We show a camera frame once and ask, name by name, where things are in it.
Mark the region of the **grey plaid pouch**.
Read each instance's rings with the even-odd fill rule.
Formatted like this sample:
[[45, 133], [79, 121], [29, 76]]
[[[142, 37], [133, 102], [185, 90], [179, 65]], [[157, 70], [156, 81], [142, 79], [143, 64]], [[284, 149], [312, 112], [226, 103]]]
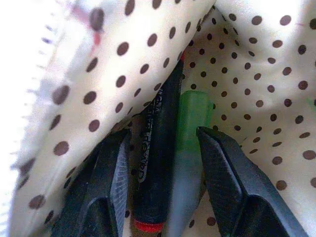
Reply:
[[233, 137], [316, 237], [316, 0], [9, 0], [32, 71], [21, 120], [8, 237], [49, 237], [68, 186], [111, 132], [141, 122], [185, 57], [182, 91], [213, 102]]

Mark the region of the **black marker with red band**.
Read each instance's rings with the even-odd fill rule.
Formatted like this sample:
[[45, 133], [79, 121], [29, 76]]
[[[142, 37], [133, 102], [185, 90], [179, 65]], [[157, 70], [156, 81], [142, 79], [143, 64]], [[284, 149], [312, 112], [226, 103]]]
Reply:
[[183, 67], [184, 56], [181, 55], [168, 79], [144, 110], [146, 120], [133, 222], [136, 229], [146, 233], [161, 232], [167, 219]]

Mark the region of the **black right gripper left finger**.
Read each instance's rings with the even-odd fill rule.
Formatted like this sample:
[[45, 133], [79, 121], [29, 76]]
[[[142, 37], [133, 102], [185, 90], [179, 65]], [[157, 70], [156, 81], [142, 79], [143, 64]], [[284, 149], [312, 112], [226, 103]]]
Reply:
[[70, 186], [51, 237], [122, 237], [131, 131], [103, 139]]

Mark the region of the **marker with green cap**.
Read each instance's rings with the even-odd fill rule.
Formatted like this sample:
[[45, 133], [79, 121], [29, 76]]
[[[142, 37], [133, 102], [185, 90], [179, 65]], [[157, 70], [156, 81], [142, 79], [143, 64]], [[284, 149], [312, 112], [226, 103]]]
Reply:
[[212, 103], [204, 92], [189, 90], [180, 96], [172, 196], [165, 237], [181, 237], [199, 203], [203, 170], [196, 130], [208, 126]]

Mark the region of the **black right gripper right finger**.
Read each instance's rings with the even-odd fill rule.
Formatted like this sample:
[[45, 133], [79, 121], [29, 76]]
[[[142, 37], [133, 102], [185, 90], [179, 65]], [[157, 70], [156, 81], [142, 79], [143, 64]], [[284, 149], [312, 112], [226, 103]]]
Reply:
[[309, 237], [266, 174], [230, 136], [197, 128], [221, 237]]

